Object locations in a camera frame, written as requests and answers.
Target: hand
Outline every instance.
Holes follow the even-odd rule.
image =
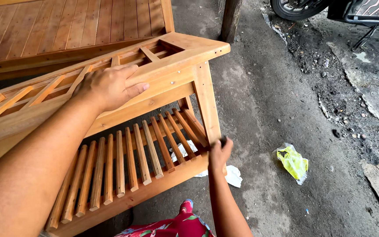
[[[226,161],[229,159],[233,148],[233,141],[226,137],[226,144],[222,148],[222,143],[218,140],[209,154],[208,169],[210,171],[219,171],[221,173]]]
[[[81,96],[86,102],[94,103],[100,113],[115,110],[149,89],[150,85],[145,82],[125,88],[125,81],[137,68],[137,65],[117,65],[87,73],[73,96]]]

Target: motorcycle kickstand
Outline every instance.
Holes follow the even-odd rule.
[[[371,29],[368,31],[368,33],[366,33],[358,42],[356,42],[356,44],[353,46],[351,50],[355,51],[359,47],[362,47],[372,37],[372,35],[375,33],[375,31],[378,28],[379,28],[379,24],[372,26]]]

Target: red floral clothing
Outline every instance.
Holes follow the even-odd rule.
[[[185,200],[179,214],[148,225],[130,226],[115,237],[214,237],[210,228],[192,213],[192,201]]]

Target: motorcycle tire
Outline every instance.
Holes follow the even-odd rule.
[[[312,17],[324,10],[332,2],[331,0],[321,0],[314,8],[294,12],[285,9],[280,1],[281,0],[270,0],[271,8],[279,17],[291,21],[304,20]]]

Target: wooden frame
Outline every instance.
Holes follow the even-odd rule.
[[[178,101],[180,107],[180,111],[166,112],[166,117],[159,114],[159,121],[152,117],[150,124],[146,121],[142,126],[135,124],[133,132],[129,128],[118,131],[115,139],[113,135],[102,137],[98,143],[92,142],[88,151],[87,146],[82,147],[66,175],[45,229],[61,237],[74,236],[207,169],[206,151],[221,137],[208,60],[229,51],[227,43],[171,32],[0,90],[0,157],[69,100],[90,71],[118,64],[138,64],[138,70],[127,80],[126,86],[148,82],[150,89],[120,108],[102,113],[86,137],[174,101]],[[191,94],[197,97],[204,127],[193,114]],[[181,130],[193,141],[198,152],[192,152]],[[172,133],[177,134],[189,156],[183,157],[179,152]],[[175,163],[162,142],[165,136],[178,158]],[[152,146],[153,141],[159,144],[159,155]],[[145,145],[148,155],[142,149]],[[124,182],[124,154],[129,154],[126,161],[129,184]],[[149,173],[147,156],[154,161],[152,173]],[[161,157],[165,167],[156,162]],[[102,189],[102,173],[111,174],[113,159],[117,161],[119,172],[105,176],[107,180]],[[136,175],[135,160],[140,163],[141,178]],[[87,203],[87,198],[74,198],[74,195],[77,195],[80,182],[82,190],[88,192],[93,166],[95,178],[91,200]],[[72,212],[74,200],[79,202],[75,216]]]

